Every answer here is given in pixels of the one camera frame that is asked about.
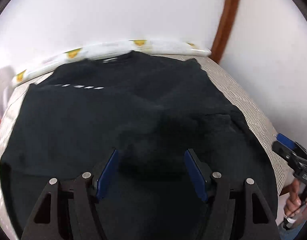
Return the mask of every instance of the brown wooden trim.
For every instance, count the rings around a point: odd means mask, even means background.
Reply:
[[[219,21],[215,40],[212,44],[212,54],[210,58],[219,63],[226,48],[230,36],[231,28],[235,21],[239,0],[225,0],[224,9]]]

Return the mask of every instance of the white print on shirt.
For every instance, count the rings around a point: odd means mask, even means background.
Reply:
[[[55,87],[68,87],[68,86],[72,86],[72,87],[75,87],[75,88],[87,88],[87,89],[102,89],[103,87],[90,87],[90,86],[82,86],[82,85],[71,85],[71,84],[57,84],[57,85],[54,85]]]

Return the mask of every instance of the silver screw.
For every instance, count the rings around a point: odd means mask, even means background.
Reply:
[[[212,173],[212,176],[213,176],[214,178],[218,179],[218,178],[221,178],[221,173],[218,172],[218,171],[215,171],[215,172]]]
[[[246,179],[246,182],[247,182],[248,184],[250,184],[250,185],[252,185],[252,184],[255,183],[255,181],[254,181],[253,179],[251,179],[251,178]]]
[[[49,180],[49,183],[50,183],[51,185],[54,185],[54,184],[57,183],[57,179],[56,179],[56,178],[52,178],[52,179]]]
[[[88,178],[90,178],[90,176],[91,176],[91,173],[90,173],[90,172],[85,172],[85,173],[82,175],[82,177],[83,177],[84,179],[88,179]]]

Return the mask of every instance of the garment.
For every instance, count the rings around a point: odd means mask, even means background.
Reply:
[[[113,147],[119,171],[97,207],[108,239],[196,237],[206,206],[186,172],[188,148],[232,180],[253,178],[276,216],[267,154],[196,60],[131,52],[62,65],[29,86],[0,162],[18,234],[50,178],[90,171]]]

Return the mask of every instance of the human hand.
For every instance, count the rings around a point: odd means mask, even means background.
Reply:
[[[298,196],[299,186],[300,186],[300,182],[298,179],[294,179],[292,184],[289,185],[290,197],[287,199],[286,205],[284,208],[285,215],[287,217],[293,217],[294,215],[300,212],[300,210],[297,210],[301,205],[301,201]],[[304,209],[303,213],[307,213],[307,204],[306,204],[306,208]]]

